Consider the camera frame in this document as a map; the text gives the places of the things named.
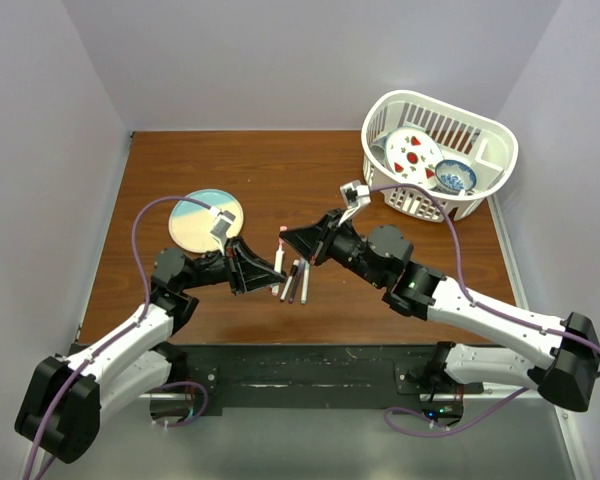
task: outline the plate with strawberry pattern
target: plate with strawberry pattern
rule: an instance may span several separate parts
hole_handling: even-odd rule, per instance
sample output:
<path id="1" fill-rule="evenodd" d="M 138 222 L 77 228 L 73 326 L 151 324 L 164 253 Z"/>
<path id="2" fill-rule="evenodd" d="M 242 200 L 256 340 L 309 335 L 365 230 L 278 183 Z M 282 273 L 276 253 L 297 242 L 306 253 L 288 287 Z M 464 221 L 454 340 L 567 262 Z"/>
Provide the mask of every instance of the plate with strawberry pattern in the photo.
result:
<path id="1" fill-rule="evenodd" d="M 385 139 L 385 165 L 403 182 L 425 188 L 436 186 L 435 170 L 443 160 L 438 144 L 422 130 L 398 128 Z"/>

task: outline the robotic arm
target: robotic arm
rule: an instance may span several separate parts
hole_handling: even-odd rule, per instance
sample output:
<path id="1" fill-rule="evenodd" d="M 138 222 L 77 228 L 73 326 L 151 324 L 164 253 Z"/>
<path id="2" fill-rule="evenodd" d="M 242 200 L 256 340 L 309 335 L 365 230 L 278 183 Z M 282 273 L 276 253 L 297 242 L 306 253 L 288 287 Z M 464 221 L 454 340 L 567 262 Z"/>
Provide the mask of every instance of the robotic arm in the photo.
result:
<path id="1" fill-rule="evenodd" d="M 413 245 L 395 226 L 376 227 L 368 238 L 355 231 L 353 217 L 370 203 L 368 186 L 352 182 L 341 193 L 346 210 L 330 210 L 317 223 L 288 229 L 280 238 L 316 266 L 333 259 L 385 289 L 382 300 L 401 315 L 460 327 L 506 347 L 439 343 L 423 371 L 410 372 L 412 380 L 431 391 L 472 382 L 517 385 L 537 390 L 568 410 L 588 409 L 600 356 L 547 331 L 568 332 L 599 346 L 591 320 L 579 313 L 566 319 L 541 315 L 463 289 L 442 272 L 412 261 Z M 483 304 L 500 315 L 478 307 Z M 512 323 L 506 316 L 537 328 Z"/>
<path id="2" fill-rule="evenodd" d="M 255 255 L 242 237 L 227 239 L 233 220 L 220 212 L 212 236 L 221 246 L 192 260 L 177 248 L 156 257 L 148 311 L 144 305 L 99 342 L 68 358 L 48 357 L 35 369 L 15 429 L 34 440 L 50 402 L 78 366 L 77 376 L 46 424 L 40 445 L 65 463 L 77 460 L 93 443 L 100 425 L 139 395 L 165 382 L 186 380 L 186 356 L 166 340 L 191 318 L 198 299 L 184 290 L 227 282 L 233 294 L 284 282 L 284 272 Z M 124 336 L 124 330 L 131 328 Z M 100 347 L 120 336 L 104 353 Z"/>

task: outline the round plate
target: round plate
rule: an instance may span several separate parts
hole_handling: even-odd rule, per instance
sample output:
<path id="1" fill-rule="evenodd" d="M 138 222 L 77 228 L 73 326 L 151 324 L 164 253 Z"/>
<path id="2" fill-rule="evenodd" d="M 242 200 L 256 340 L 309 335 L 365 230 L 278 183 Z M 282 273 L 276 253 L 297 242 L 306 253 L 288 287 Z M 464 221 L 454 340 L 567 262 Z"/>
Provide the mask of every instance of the round plate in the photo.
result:
<path id="1" fill-rule="evenodd" d="M 187 197 L 233 213 L 236 219 L 227 232 L 227 237 L 235 237 L 240 233 L 244 223 L 244 212 L 233 195 L 209 188 L 190 193 Z M 169 216 L 169 233 L 180 248 L 189 252 L 215 251 L 218 250 L 218 245 L 209 234 L 212 224 L 213 217 L 206 208 L 194 203 L 179 201 Z"/>
<path id="2" fill-rule="evenodd" d="M 426 188 L 435 187 L 436 165 L 442 159 L 438 144 L 422 130 L 404 127 L 387 135 L 385 143 L 387 168 L 402 177 L 405 182 Z"/>

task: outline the marker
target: marker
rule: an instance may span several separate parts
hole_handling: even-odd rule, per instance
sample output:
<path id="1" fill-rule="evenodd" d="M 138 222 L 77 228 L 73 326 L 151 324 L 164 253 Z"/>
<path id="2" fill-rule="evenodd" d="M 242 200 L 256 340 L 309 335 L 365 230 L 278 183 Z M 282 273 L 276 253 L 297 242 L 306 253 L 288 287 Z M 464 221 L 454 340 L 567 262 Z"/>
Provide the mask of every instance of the marker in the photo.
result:
<path id="1" fill-rule="evenodd" d="M 285 227 L 284 225 L 280 227 L 281 232 L 284 232 L 286 229 L 287 227 Z M 282 249 L 283 245 L 284 241 L 280 237 L 278 237 L 278 250 L 276 250 L 276 260 L 273 264 L 273 269 L 278 273 L 282 273 L 282 261 L 284 260 L 284 250 Z M 271 287 L 271 294 L 277 296 L 279 290 L 280 285 L 274 285 L 273 287 Z"/>
<path id="2" fill-rule="evenodd" d="M 296 273 L 296 278 L 293 279 L 293 286 L 291 287 L 291 295 L 289 295 L 289 303 L 293 303 L 293 300 L 296 298 L 296 292 L 298 291 L 298 285 L 300 285 L 300 280 L 302 279 L 302 272 L 304 272 L 304 259 L 300 259 L 300 267 L 298 268 L 298 273 Z"/>
<path id="3" fill-rule="evenodd" d="M 300 302 L 304 305 L 307 303 L 307 295 L 309 294 L 309 260 L 304 261 L 304 276 L 302 277 L 302 296 Z"/>
<path id="4" fill-rule="evenodd" d="M 280 301 L 284 302 L 284 299 L 289 293 L 289 287 L 291 286 L 291 281 L 293 277 L 295 277 L 296 273 L 298 273 L 298 265 L 300 265 L 299 260 L 294 260 L 293 265 L 291 265 L 291 272 L 289 272 L 289 276 L 287 277 L 287 283 L 284 284 L 284 290 L 282 290 L 282 295 L 280 295 Z"/>

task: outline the white plastic basket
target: white plastic basket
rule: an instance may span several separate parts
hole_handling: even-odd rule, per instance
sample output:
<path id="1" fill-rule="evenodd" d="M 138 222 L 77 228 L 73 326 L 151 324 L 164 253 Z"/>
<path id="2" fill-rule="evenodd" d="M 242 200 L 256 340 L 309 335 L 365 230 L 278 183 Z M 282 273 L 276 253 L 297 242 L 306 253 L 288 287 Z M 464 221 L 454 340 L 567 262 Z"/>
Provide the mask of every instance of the white plastic basket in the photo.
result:
<path id="1" fill-rule="evenodd" d="M 404 180 L 389 170 L 382 158 L 373 155 L 373 141 L 400 127 L 424 130 L 440 146 L 444 158 L 456 159 L 474 169 L 477 184 L 465 196 L 432 191 L 445 211 L 459 220 L 473 212 L 509 179 L 518 158 L 518 141 L 504 125 L 409 90 L 384 95 L 367 114 L 362 125 L 364 178 L 371 187 L 393 185 Z M 384 201 L 402 213 L 431 222 L 442 215 L 417 190 L 385 190 Z"/>

